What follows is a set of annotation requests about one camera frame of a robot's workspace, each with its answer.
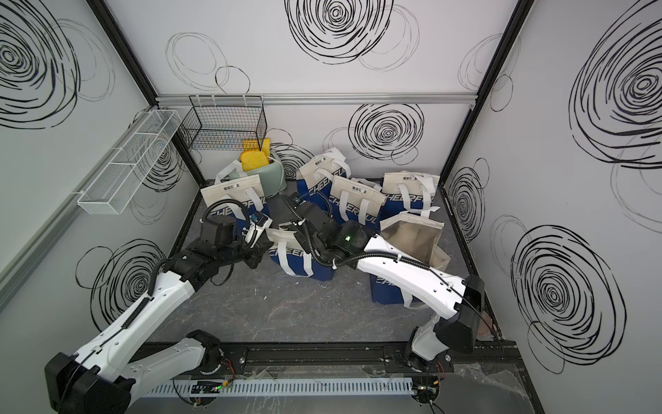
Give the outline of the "takeout bag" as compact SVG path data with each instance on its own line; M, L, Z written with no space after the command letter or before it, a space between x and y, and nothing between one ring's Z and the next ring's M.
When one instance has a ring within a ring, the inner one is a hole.
M386 197L381 218L386 219L403 212L429 218L439 210L434 206L434 197L440 176L424 172L387 172L382 182L381 193Z
M269 209L265 201L265 192L258 175L249 175L220 182L203 188L201 194L208 207L222 199L233 199L241 202L250 215L255 214L255 212L269 215ZM218 206L210 212L210 216L231 216L235 218L237 220L235 227L236 234L241 233L246 225L246 218L241 208L237 205L224 204Z
M338 224L357 222L376 233L380 232L380 217L386 202L380 185L335 176L329 201L332 217Z
M295 237L294 231L268 229L268 239L272 242L269 257L283 272L291 277L315 279L326 282L334 278L334 270L324 267L306 253Z
M298 169L297 190L305 201L310 201L323 210L328 210L327 202L335 176L350 179L351 169L346 157L338 148L331 148L321 155L314 156Z
M418 214L402 212L380 222L381 236L393 247L436 270L445 272L450 256L438 245L445 224ZM380 305L402 305L422 310L427 305L386 279L370 275L371 299Z

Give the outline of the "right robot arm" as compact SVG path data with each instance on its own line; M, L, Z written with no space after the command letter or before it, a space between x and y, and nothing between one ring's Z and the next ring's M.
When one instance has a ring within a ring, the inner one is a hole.
M334 270L351 267L373 274L418 298L434 317L414 330L410 351L426 361L453 350L474 350L484 309L484 281L447 274L393 246L384 236L355 221L338 224L318 205L285 195L291 229L314 262Z

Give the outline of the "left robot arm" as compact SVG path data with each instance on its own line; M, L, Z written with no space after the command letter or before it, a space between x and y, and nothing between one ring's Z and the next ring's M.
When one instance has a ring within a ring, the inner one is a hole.
M59 353L45 367L48 397L58 413L124 413L143 395L176 376L216 374L225 362L220 341L197 329L159 352L135 360L151 334L223 267L255 269L272 246L267 214L222 199L203 214L200 236L151 271L148 289L110 326L79 350Z

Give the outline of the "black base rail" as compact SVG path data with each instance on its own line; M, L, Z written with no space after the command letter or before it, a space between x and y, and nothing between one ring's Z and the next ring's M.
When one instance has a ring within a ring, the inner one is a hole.
M469 354L447 350L427 361L407 342L221 343L225 373L249 374L260 367L368 367L388 374L447 374L455 364L507 363L521 359L515 343L478 343Z

